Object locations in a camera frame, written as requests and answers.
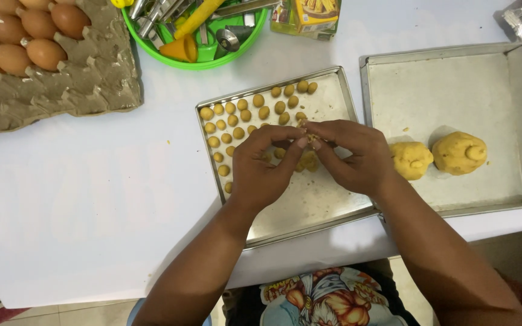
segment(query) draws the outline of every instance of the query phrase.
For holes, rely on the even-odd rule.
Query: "green bowl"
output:
[[[189,11],[192,13],[194,11],[195,7],[193,5],[192,8],[189,9]],[[148,54],[155,59],[157,59],[160,62],[163,62],[171,67],[174,68],[180,68],[180,69],[186,69],[186,70],[205,70],[205,69],[213,69],[216,67],[220,67],[223,64],[229,63],[239,56],[241,56],[245,51],[247,51],[251,45],[257,40],[257,37],[259,37],[259,34],[263,30],[263,25],[265,24],[265,21],[267,20],[267,9],[263,9],[262,11],[258,11],[255,13],[255,29],[253,30],[253,33],[251,36],[243,43],[241,44],[241,48],[237,52],[229,52],[224,57],[214,60],[214,53],[217,49],[217,41],[214,37],[214,34],[217,32],[217,30],[224,28],[225,25],[233,26],[233,25],[239,25],[243,26],[243,16],[239,15],[232,18],[225,18],[220,20],[211,20],[207,24],[207,37],[209,40],[209,45],[203,45],[201,43],[201,36],[199,29],[195,33],[193,33],[193,36],[195,36],[195,40],[197,41],[197,48],[198,48],[198,60],[196,63],[187,63],[176,59],[171,59],[169,57],[165,57],[158,49],[150,42],[150,40],[142,40],[138,34],[136,33],[137,24],[135,21],[130,20],[128,17],[128,10],[129,8],[122,9],[122,14],[124,15],[124,20],[126,21],[126,25],[128,26],[128,30],[130,31],[130,34],[132,34],[132,37],[140,44],[140,47],[143,48]],[[162,26],[159,25],[158,28],[161,31],[161,35],[164,37],[164,41],[166,43],[169,43],[174,40],[172,35],[168,32],[168,30]]]

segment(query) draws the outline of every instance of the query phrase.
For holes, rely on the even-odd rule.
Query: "baking tray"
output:
[[[274,99],[271,96],[271,89],[274,86],[284,87],[289,84],[296,84],[302,79],[308,82],[315,81],[319,87],[313,95],[295,92],[295,95],[299,97],[299,105],[294,109],[286,108],[286,112],[289,112],[291,116],[288,125],[297,125],[295,113],[300,111],[304,112],[309,120],[345,119],[358,121],[344,70],[342,67],[334,67],[199,103],[196,107],[197,118],[201,125],[205,143],[207,144],[209,136],[217,136],[220,139],[224,132],[232,134],[234,128],[227,126],[227,129],[224,131],[217,130],[215,133],[207,135],[203,127],[204,123],[209,121],[201,119],[199,115],[201,108],[213,107],[215,103],[222,103],[225,106],[229,101],[236,105],[237,100],[246,99],[249,102],[252,119],[250,122],[242,122],[240,120],[236,127],[242,127],[248,135],[246,129],[249,125],[259,127],[263,122],[271,123],[272,125],[278,124],[279,116],[274,112],[274,106],[279,100],[287,103],[287,97],[282,94],[277,99]],[[265,98],[265,105],[271,109],[271,114],[266,120],[262,121],[259,119],[257,114],[259,109],[252,104],[253,95],[255,94],[262,94]],[[210,122],[215,123],[218,119],[223,119],[226,122],[227,117],[227,113],[221,116],[215,115]],[[232,181],[233,178],[233,162],[226,155],[225,149],[230,145],[237,146],[245,139],[246,137],[241,140],[233,139],[233,142],[229,145],[221,143],[218,149],[211,149],[207,144],[211,158],[211,167],[223,204],[229,196],[224,192],[224,185],[228,181]],[[267,151],[272,153],[273,150],[274,147],[270,147]],[[336,149],[336,151],[342,157],[349,155],[349,152],[344,149]],[[221,152],[225,156],[222,163],[214,161],[212,158],[214,152]],[[273,157],[272,163],[278,164],[279,160]],[[231,168],[231,174],[227,177],[219,176],[217,173],[217,168],[221,164],[226,164]],[[378,211],[375,210],[372,201],[367,196],[350,193],[340,187],[324,167],[320,167],[315,173],[305,170],[301,173],[294,173],[289,187],[283,196],[259,213],[253,226],[251,226],[245,249],[299,237],[300,235],[373,216],[377,213]]]
[[[488,164],[452,176],[431,164],[413,187],[442,217],[522,208],[522,43],[360,58],[366,121],[389,143],[432,145],[460,130]]]

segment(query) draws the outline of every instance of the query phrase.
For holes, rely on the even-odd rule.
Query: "white table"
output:
[[[7,308],[138,298],[221,206],[195,105],[334,65],[361,116],[359,56],[506,41],[511,0],[350,1],[331,43],[271,33],[210,71],[139,50],[146,104],[40,121],[0,135],[0,298]],[[452,218],[467,240],[522,230],[522,211]],[[229,286],[396,255],[369,218],[243,253]]]

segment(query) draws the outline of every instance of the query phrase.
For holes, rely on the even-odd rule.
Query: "person's right hand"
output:
[[[381,131],[347,120],[308,121],[303,127],[308,134],[321,137],[311,145],[334,180],[345,189],[376,200],[385,186],[400,177]],[[352,155],[340,158],[326,140],[348,149]]]

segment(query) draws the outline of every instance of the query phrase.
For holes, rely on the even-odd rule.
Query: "graphic t-shirt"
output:
[[[365,264],[249,286],[228,326],[419,326],[394,281]]]

